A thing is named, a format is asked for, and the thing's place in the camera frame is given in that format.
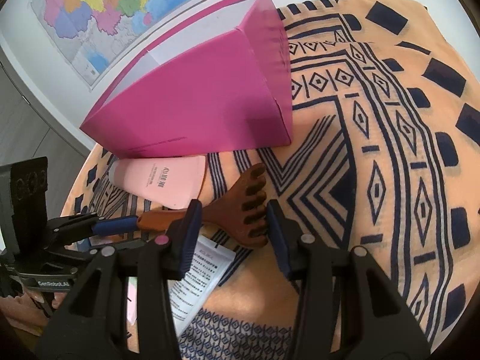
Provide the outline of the left hand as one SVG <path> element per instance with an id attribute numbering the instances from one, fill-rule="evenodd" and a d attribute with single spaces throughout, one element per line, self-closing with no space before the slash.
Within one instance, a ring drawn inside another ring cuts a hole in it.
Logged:
<path id="1" fill-rule="evenodd" d="M 42 306 L 47 305 L 53 310 L 58 310 L 66 295 L 66 292 L 47 292 L 43 294 L 42 292 L 23 288 L 21 295 L 15 297 L 9 296 L 7 299 L 24 306 L 35 303 Z"/>

